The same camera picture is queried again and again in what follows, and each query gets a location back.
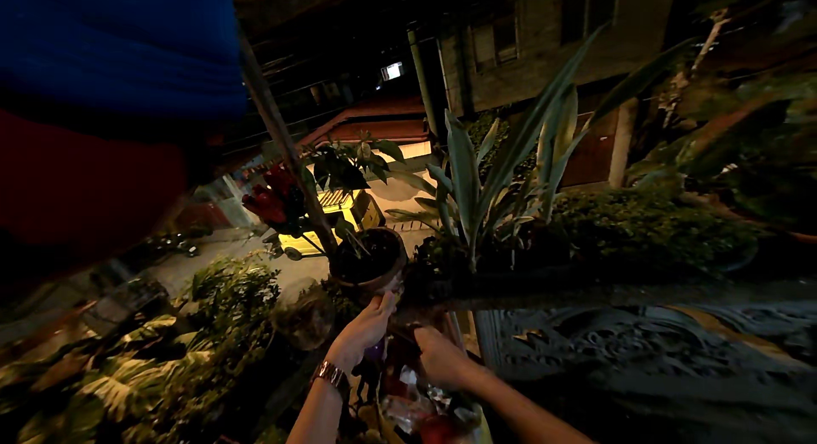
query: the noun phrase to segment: soil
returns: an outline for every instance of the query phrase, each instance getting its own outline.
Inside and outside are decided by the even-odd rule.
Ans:
[[[347,240],[337,247],[338,278],[347,283],[363,283],[391,270],[400,254],[400,242],[387,231],[370,230],[358,234],[366,251],[360,258]]]

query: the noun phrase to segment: forearm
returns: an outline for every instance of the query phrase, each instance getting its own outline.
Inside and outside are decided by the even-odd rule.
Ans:
[[[465,375],[468,377],[468,390],[490,404],[522,442],[528,444],[592,442],[576,428],[537,406],[489,371],[475,366]]]
[[[287,444],[332,444],[341,421],[343,399],[328,380],[315,379],[289,432]]]

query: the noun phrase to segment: roof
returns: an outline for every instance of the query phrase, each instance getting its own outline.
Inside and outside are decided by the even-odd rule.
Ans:
[[[359,132],[370,132],[374,139],[400,142],[421,142],[428,138],[423,119],[406,119],[401,115],[425,114],[421,97],[379,97],[347,107],[326,124],[298,141],[299,146],[317,144],[327,139],[357,141]],[[394,120],[354,121],[359,117],[383,117],[393,115]]]

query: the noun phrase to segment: pole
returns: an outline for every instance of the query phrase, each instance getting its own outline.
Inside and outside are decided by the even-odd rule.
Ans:
[[[411,48],[411,56],[414,59],[414,71],[417,72],[417,82],[420,83],[420,97],[423,98],[423,106],[426,108],[426,118],[428,128],[437,134],[437,120],[434,118],[434,108],[431,104],[431,95],[428,94],[428,84],[426,84],[426,72],[423,69],[423,60],[420,58],[420,48],[417,46],[417,35],[414,30],[408,30],[408,46]]]
[[[266,79],[261,73],[260,65],[255,58],[255,53],[252,52],[252,46],[247,40],[247,36],[244,35],[243,31],[239,32],[244,84],[247,85],[252,101],[258,108],[258,114],[264,120],[267,132],[272,137],[275,145],[278,146],[278,152],[283,158],[283,163],[289,168],[289,172],[292,173],[292,177],[295,178],[295,182],[304,193],[306,212],[309,214],[314,227],[314,233],[318,236],[318,240],[320,240],[323,250],[326,251],[329,261],[332,262],[337,248],[337,241],[332,235],[332,228],[326,220],[326,215],[323,214],[323,209],[320,207],[314,188],[308,188],[301,178],[301,159],[295,148],[295,142],[292,141],[292,136],[289,135],[287,126],[284,124],[283,118],[281,118],[281,112],[278,110],[278,105],[275,104],[275,99],[270,92],[270,85],[266,83]]]

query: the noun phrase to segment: wristwatch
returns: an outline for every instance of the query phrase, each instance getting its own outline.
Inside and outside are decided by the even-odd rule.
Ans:
[[[312,386],[314,380],[317,378],[324,379],[331,383],[332,386],[337,388],[341,393],[343,401],[349,401],[349,379],[346,378],[346,373],[343,372],[341,368],[333,365],[329,361],[324,361],[318,366],[318,369],[314,370],[310,386]]]

